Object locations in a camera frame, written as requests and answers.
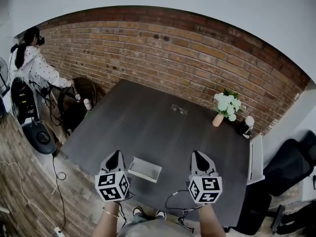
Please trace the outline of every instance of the white polka dot jacket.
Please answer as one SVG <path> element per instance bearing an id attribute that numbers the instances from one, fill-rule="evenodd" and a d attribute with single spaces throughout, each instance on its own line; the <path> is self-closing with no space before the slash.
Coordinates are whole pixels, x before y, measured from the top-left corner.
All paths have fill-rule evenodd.
<path id="1" fill-rule="evenodd" d="M 49 65 L 43 55 L 40 53 L 40 49 L 27 46 L 24 53 L 24 63 L 21 68 L 17 69 L 15 66 L 15 57 L 17 49 L 10 55 L 10 80 L 12 83 L 13 79 L 17 76 L 29 81 L 36 82 L 41 87 L 47 87 L 50 84 L 65 88 L 70 87 L 71 82 L 65 78 L 59 76 L 51 65 Z"/>

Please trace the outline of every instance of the white flowers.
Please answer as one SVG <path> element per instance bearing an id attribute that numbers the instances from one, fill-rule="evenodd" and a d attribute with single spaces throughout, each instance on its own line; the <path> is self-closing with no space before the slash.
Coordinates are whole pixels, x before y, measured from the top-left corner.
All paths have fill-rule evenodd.
<path id="1" fill-rule="evenodd" d="M 233 114 L 233 115 L 230 115 L 229 117 L 228 117 L 228 119 L 229 119 L 229 121 L 235 121 L 236 120 L 236 115 L 235 114 Z"/>
<path id="2" fill-rule="evenodd" d="M 234 110 L 233 105 L 229 105 L 227 108 L 227 114 L 230 116 L 230 115 L 233 115 L 234 113 L 235 113 L 235 110 Z"/>
<path id="3" fill-rule="evenodd" d="M 234 106 L 236 112 L 238 112 L 238 110 L 240 109 L 240 106 L 241 106 L 241 101 L 237 98 L 234 98 L 232 101 L 232 105 Z"/>
<path id="4" fill-rule="evenodd" d="M 217 101 L 218 112 L 227 117 L 229 121 L 235 121 L 235 112 L 240 109 L 241 101 L 233 95 L 224 95 L 224 93 L 215 94 L 214 99 Z"/>

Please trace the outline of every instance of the white sneaker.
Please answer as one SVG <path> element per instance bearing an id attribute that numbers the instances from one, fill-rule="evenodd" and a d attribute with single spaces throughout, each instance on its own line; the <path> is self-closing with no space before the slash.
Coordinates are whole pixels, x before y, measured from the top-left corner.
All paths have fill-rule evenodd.
<path id="1" fill-rule="evenodd" d="M 155 218 L 157 218 L 157 217 L 159 217 L 159 218 L 162 217 L 164 219 L 167 219 L 167 214 L 165 212 L 163 212 L 163 211 L 157 211 Z"/>
<path id="2" fill-rule="evenodd" d="M 136 215 L 136 214 L 144 215 L 143 209 L 140 208 L 139 206 L 134 207 L 134 208 L 133 208 L 133 216 Z"/>

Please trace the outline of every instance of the pink vase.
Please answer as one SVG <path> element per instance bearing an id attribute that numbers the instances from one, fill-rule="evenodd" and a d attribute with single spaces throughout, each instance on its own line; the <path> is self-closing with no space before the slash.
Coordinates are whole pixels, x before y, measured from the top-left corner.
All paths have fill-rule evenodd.
<path id="1" fill-rule="evenodd" d="M 212 123 L 213 126 L 218 127 L 222 123 L 223 119 L 224 119 L 223 114 L 220 114 L 220 113 L 217 114 L 213 120 L 213 123 Z"/>

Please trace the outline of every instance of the tabletop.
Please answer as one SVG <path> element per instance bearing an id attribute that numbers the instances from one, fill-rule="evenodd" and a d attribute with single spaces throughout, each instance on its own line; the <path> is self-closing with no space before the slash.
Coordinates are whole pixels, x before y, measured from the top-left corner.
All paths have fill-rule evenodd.
<path id="1" fill-rule="evenodd" d="M 178 105 L 187 115 L 173 111 Z M 182 98 L 121 80 L 76 128 L 62 147 L 70 160 L 91 175 L 115 150 L 121 150 L 128 169 L 133 157 L 162 166 L 157 183 L 128 174 L 135 200 L 167 213 L 169 195 L 186 189 L 193 150 L 209 156 L 222 177 L 223 192 L 214 211 L 223 226 L 236 226 L 245 195 L 249 164 L 249 140 L 235 132 L 235 122 L 212 125 L 216 112 Z M 169 207 L 196 207 L 188 193 L 173 196 Z M 198 212 L 188 219 L 198 220 Z"/>

